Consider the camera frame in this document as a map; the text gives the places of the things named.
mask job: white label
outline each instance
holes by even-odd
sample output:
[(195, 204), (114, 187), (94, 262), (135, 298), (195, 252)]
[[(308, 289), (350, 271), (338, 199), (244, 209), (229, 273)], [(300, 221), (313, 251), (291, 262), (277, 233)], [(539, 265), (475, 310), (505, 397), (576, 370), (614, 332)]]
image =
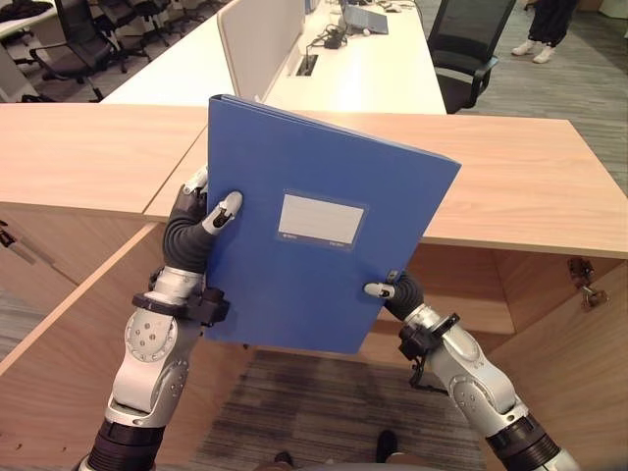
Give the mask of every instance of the white label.
[(279, 232), (351, 245), (363, 214), (363, 208), (286, 194)]

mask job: blue folder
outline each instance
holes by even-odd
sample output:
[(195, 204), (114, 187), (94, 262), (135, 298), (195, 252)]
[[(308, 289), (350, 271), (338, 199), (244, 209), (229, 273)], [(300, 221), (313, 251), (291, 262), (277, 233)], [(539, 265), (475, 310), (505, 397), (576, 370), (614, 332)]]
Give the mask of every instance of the blue folder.
[(460, 168), (227, 95), (209, 102), (209, 161), (208, 208), (244, 199), (208, 261), (232, 305), (205, 338), (341, 353), (383, 304), (363, 286), (403, 270)]

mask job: black pants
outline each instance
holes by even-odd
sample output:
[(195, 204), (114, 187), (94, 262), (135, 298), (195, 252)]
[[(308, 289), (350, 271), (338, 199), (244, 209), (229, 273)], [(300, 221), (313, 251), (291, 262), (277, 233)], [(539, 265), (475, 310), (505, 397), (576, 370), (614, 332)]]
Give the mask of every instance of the black pants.
[(528, 39), (556, 47), (567, 34), (569, 21), (576, 5), (578, 5), (578, 0), (540, 0), (537, 2)]

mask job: wooden panel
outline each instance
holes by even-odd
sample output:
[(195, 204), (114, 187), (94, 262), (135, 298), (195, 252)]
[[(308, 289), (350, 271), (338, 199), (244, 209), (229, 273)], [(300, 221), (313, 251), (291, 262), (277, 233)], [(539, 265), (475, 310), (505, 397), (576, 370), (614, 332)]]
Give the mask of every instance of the wooden panel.
[(0, 205), (8, 230), (75, 283), (81, 283), (141, 227), (106, 214), (15, 209)]
[[(571, 297), (576, 288), (569, 278), (569, 255), (495, 250), (497, 269), (510, 315), (522, 332)], [(621, 260), (589, 258), (594, 281), (617, 267)], [(604, 289), (603, 285), (593, 283)]]
[(600, 285), (607, 304), (587, 313), (575, 295), (490, 355), (584, 469), (628, 461), (628, 264)]
[(442, 316), (456, 312), (469, 331), (514, 332), (490, 250), (421, 243), (407, 270), (423, 286), (425, 301)]
[(194, 172), (200, 167), (207, 164), (208, 143), (209, 131), (205, 128), (189, 148), (173, 174), (168, 178), (168, 181), (150, 202), (146, 211), (144, 211), (144, 215), (148, 216), (148, 219), (155, 221), (168, 220), (170, 210), (177, 198), (181, 185), (194, 175)]
[(567, 121), (304, 114), (462, 164), (424, 242), (628, 258), (628, 199)]
[[(0, 363), (0, 461), (70, 465), (87, 453), (124, 356), (131, 298), (162, 263), (163, 227), (149, 224)], [(160, 462), (187, 462), (250, 356), (201, 341)]]
[(34, 263), (0, 245), (0, 287), (42, 312), (52, 311), (77, 285), (20, 243), (14, 246), (24, 250)]
[(0, 122), (0, 201), (139, 214), (206, 126), (207, 110), (7, 104)]

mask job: folder label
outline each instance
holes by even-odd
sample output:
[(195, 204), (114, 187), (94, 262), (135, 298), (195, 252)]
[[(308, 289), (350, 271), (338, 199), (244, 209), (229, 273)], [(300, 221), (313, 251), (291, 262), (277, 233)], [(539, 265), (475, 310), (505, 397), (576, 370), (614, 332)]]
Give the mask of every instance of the folder label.
[(364, 208), (286, 193), (279, 235), (287, 240), (350, 248), (365, 213)]

